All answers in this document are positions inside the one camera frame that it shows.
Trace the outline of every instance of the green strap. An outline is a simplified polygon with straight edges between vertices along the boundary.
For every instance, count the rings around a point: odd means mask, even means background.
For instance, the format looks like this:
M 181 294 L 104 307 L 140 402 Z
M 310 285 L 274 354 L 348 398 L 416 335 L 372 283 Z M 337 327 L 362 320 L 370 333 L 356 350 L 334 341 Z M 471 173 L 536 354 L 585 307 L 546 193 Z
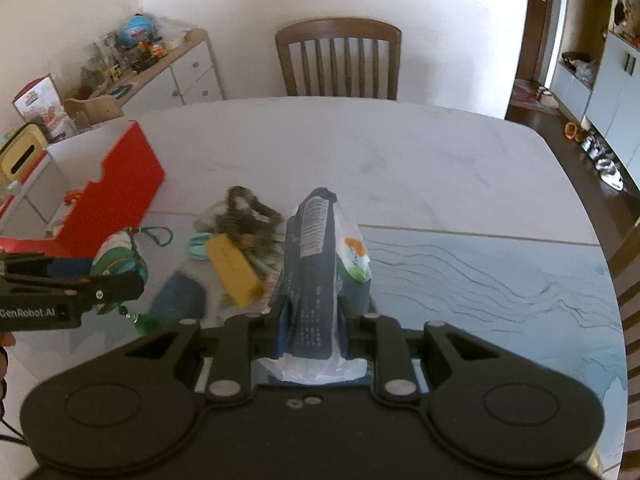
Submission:
M 158 238 L 155 234 L 151 232 L 155 229 L 166 231 L 169 234 L 169 239 L 165 242 L 161 242 L 160 238 Z M 169 245 L 172 241 L 174 241 L 174 232 L 171 231 L 171 229 L 169 229 L 168 227 L 164 227 L 164 226 L 153 225 L 149 227 L 141 227 L 140 229 L 133 229 L 131 232 L 133 234 L 138 232 L 144 233 L 149 238 L 151 238 L 158 245 L 158 247 L 167 247 L 167 245 Z

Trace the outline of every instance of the door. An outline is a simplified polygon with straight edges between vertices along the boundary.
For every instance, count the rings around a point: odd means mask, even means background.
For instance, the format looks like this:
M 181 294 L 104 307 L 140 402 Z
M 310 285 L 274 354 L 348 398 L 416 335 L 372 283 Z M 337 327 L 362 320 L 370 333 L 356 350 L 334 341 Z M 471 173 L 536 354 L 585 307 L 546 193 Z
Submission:
M 169 67 L 144 85 L 122 107 L 122 111 L 125 117 L 136 118 L 146 112 L 166 110 L 181 105 L 182 98 Z
M 638 57 L 633 47 L 617 36 L 607 34 L 598 77 L 586 113 L 591 124 L 607 138 L 623 94 L 622 89 L 630 83 L 627 70 L 630 71 L 631 56 Z
M 517 79 L 535 80 L 540 74 L 551 17 L 551 0 L 529 0 L 524 23 Z
M 640 143 L 640 54 L 628 55 L 626 81 L 620 89 L 618 107 L 615 111 L 607 143 L 613 148 L 620 162 L 627 167 Z

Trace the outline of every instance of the cable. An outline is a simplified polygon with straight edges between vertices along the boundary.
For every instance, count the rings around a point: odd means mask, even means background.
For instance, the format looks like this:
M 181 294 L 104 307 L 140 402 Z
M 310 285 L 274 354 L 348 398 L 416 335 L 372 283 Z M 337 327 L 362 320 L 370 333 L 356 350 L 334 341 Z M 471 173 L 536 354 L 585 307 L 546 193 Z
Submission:
M 2 422 L 7 429 L 9 429 L 10 431 L 12 431 L 13 433 L 15 433 L 17 436 L 19 436 L 21 439 L 25 440 L 24 435 L 22 433 L 20 433 L 20 431 L 16 430 L 11 424 L 9 424 L 6 420 L 4 420 L 4 418 L 2 420 L 0 420 L 0 422 Z
M 20 444 L 20 446 L 29 447 L 29 444 L 21 438 L 15 438 L 14 436 L 0 435 L 0 442 L 11 442 L 12 444 Z

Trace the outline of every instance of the marble tabletop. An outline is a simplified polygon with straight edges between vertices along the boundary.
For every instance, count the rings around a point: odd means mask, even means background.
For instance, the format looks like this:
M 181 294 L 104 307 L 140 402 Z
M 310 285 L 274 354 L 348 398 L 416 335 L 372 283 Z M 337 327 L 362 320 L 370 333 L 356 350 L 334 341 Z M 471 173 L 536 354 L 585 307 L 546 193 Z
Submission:
M 235 184 L 285 216 L 326 186 L 361 225 L 384 314 L 411 328 L 444 320 L 582 381 L 604 405 L 596 448 L 605 478 L 617 476 L 626 361 L 616 297 L 584 208 L 533 130 L 333 98 L 191 105 L 140 124 L 166 171 L 142 225 L 175 239 L 158 248 L 138 236 L 150 277 L 133 311 L 146 312 L 180 269 L 207 286 L 203 325 L 221 324 L 220 280 L 186 254 L 194 217 Z M 116 314 L 88 314 L 77 330 L 20 334 L 12 357 L 40 381 L 135 337 Z
M 288 212 L 325 186 L 364 225 L 598 244 L 555 156 L 520 124 L 324 97 L 196 104 L 139 122 L 167 172 L 152 211 L 197 214 L 240 185 Z

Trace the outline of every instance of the package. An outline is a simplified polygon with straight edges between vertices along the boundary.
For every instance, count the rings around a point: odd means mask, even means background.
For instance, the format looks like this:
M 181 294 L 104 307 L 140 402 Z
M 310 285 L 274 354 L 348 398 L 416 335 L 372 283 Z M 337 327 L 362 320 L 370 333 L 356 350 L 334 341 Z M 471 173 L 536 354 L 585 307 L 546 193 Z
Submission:
M 77 133 L 50 75 L 31 81 L 20 90 L 14 106 L 25 122 L 44 125 L 49 142 L 68 139 Z
M 154 27 L 156 28 L 156 37 L 162 38 L 165 48 L 173 50 L 180 46 L 184 41 L 185 34 L 195 28 L 196 25 L 159 16 L 154 18 Z
M 575 66 L 575 76 L 586 85 L 593 87 L 596 81 L 596 76 L 598 75 L 599 65 L 599 59 L 595 59 L 589 63 L 575 60 L 573 62 L 573 66 Z
M 260 362 L 281 381 L 327 384 L 365 375 L 364 359 L 347 360 L 340 351 L 338 325 L 369 310 L 371 272 L 362 234 L 337 196 L 317 188 L 287 222 L 284 266 L 270 305 L 286 296 L 284 355 Z

